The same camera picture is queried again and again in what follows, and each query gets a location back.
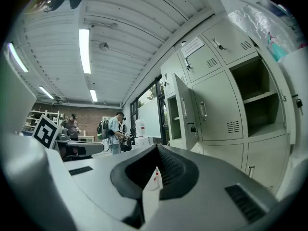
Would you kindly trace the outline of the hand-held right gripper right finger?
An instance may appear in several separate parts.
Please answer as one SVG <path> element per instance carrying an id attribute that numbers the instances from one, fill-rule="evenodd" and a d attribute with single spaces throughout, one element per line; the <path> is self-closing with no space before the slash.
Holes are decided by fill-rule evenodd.
<path id="1" fill-rule="evenodd" d="M 277 204 L 267 188 L 226 161 L 176 147 L 166 149 L 193 161 L 199 178 L 185 196 L 159 201 L 144 225 L 146 231 L 235 231 L 246 227 L 249 222 L 226 191 L 234 185 L 265 213 Z"/>

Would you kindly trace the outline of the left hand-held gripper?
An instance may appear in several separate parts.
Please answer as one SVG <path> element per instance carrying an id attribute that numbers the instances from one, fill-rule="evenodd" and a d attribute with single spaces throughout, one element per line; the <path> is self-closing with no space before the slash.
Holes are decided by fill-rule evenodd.
<path id="1" fill-rule="evenodd" d="M 92 155 L 104 151 L 104 145 L 101 143 L 72 141 L 63 131 L 63 128 L 46 115 L 41 115 L 32 137 L 45 148 L 53 149 L 55 145 L 55 150 L 62 159 L 89 159 Z"/>

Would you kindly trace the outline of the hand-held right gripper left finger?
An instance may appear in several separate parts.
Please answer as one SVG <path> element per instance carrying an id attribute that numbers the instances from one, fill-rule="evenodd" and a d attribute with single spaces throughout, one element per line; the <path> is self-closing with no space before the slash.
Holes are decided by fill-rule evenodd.
<path id="1" fill-rule="evenodd" d="M 146 190 L 158 147 L 66 162 L 84 194 L 112 218 L 134 228 L 158 228 L 158 189 Z"/>

